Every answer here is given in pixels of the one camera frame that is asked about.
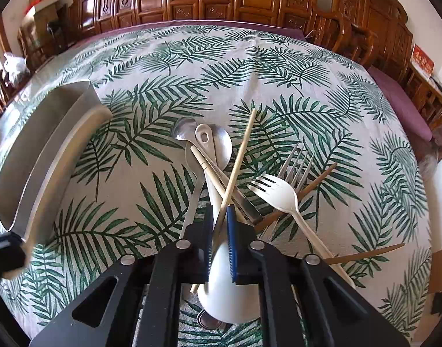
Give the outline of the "white plastic spoon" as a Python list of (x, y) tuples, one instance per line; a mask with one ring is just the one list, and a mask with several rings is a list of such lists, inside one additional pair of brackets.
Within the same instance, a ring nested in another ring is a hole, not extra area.
[[(199, 144), (216, 161), (211, 128), (199, 124), (195, 134)], [(197, 294), (203, 309), (215, 319), (226, 324), (243, 324), (260, 317), (258, 286), (236, 285), (230, 273), (230, 257), (227, 230), (223, 230), (220, 248), (214, 254), (208, 282), (198, 287)]]

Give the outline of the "cream plastic fork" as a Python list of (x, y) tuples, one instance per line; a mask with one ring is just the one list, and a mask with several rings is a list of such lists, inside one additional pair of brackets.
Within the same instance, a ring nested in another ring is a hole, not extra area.
[(247, 187), (275, 209), (291, 215), (320, 257), (334, 258), (331, 251), (299, 213), (298, 196), (289, 183), (276, 176), (265, 174), (253, 179)]

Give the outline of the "light bamboo chopstick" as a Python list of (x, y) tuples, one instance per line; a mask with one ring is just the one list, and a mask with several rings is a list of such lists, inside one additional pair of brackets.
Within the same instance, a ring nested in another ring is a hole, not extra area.
[(214, 249), (214, 254), (220, 248), (224, 239), (222, 238), (223, 230), (227, 230), (227, 226), (225, 223), (225, 216), (227, 213), (228, 206), (231, 203), (235, 203), (240, 211), (243, 212), (248, 222), (255, 222), (256, 220), (261, 220), (262, 217), (259, 214), (258, 210), (253, 206), (253, 204), (247, 200), (247, 198), (237, 189), (236, 181), (241, 170), (241, 165), (244, 159), (244, 155), (247, 149), (247, 143), (249, 141), (252, 127), (254, 125), (256, 115), (256, 109), (253, 109), (247, 127), (244, 131), (244, 137), (241, 142), (241, 146), (237, 152), (236, 160), (234, 162), (233, 170), (231, 171), (231, 175), (229, 177), (229, 181), (225, 182), (222, 178), (222, 171), (218, 168), (218, 166), (211, 160), (211, 158), (206, 154), (203, 148), (200, 145), (192, 145), (190, 150), (194, 157), (198, 160), (199, 164), (203, 168), (203, 170), (208, 175), (211, 183), (216, 186), (220, 186), (221, 192), (220, 197), (222, 199), (219, 208), (219, 214), (217, 219), (213, 224), (213, 238), (212, 238), (212, 247)]

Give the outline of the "brown wooden chopstick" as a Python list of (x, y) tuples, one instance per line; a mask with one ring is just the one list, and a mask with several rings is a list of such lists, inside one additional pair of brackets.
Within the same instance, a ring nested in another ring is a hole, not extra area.
[(336, 167), (337, 163), (332, 164), (313, 182), (306, 186), (304, 190), (296, 190), (287, 181), (272, 175), (264, 175), (253, 179), (247, 186), (248, 189), (276, 209), (276, 211), (268, 214), (263, 218), (262, 222), (255, 226), (255, 231), (257, 233), (262, 232), (266, 227), (277, 221), (283, 214), (288, 214), (294, 218), (298, 227), (307, 237), (314, 235), (298, 211), (298, 202), (314, 190)]

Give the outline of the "metal fork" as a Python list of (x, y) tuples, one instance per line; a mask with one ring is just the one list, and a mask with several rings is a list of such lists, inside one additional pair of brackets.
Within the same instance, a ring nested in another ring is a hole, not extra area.
[[(287, 159), (283, 163), (278, 173), (278, 177), (289, 183), (298, 193), (307, 180), (310, 168), (314, 160), (314, 154), (307, 151), (306, 147), (299, 146), (298, 143), (293, 147)], [(259, 237), (261, 240), (269, 241), (277, 226), (282, 214), (274, 210), (273, 216), (264, 220), (267, 225), (263, 228)]]

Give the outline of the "grey metal tray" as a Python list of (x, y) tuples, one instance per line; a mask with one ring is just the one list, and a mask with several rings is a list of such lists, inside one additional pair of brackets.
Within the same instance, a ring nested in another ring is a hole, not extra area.
[(29, 264), (34, 247), (46, 242), (77, 161), (112, 112), (89, 80), (52, 89), (28, 118), (0, 169), (3, 233), (22, 238), (25, 265), (5, 273), (12, 280)]

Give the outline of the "large metal spoon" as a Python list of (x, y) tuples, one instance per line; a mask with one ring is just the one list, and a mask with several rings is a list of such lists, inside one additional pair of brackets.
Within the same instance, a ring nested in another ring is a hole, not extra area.
[[(216, 124), (209, 124), (211, 128), (215, 156), (217, 166), (221, 169), (225, 169), (230, 163), (230, 159), (233, 153), (233, 144), (230, 135), (222, 128), (222, 126)], [(255, 206), (243, 195), (239, 190), (233, 192), (233, 203), (240, 209), (240, 213), (245, 221), (248, 221), (252, 225), (256, 225), (263, 220), (263, 217)]]

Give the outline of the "white plastic bag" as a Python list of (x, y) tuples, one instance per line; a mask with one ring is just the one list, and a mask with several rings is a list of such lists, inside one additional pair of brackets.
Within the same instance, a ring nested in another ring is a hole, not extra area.
[(21, 81), (30, 74), (26, 59), (10, 52), (5, 52), (4, 57), (3, 67), (8, 74), (9, 82), (13, 86), (18, 86)]

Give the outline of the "cardboard boxes stack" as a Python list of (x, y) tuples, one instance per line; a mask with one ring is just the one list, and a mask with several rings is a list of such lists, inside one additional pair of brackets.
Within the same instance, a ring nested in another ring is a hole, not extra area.
[(34, 42), (48, 36), (51, 23), (58, 23), (58, 3), (60, 0), (29, 0), (21, 29), (27, 39)]

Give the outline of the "red box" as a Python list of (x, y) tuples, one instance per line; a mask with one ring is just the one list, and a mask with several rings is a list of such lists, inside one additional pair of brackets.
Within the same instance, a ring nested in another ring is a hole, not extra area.
[(413, 46), (410, 62), (429, 81), (434, 71), (434, 61), (416, 44)]

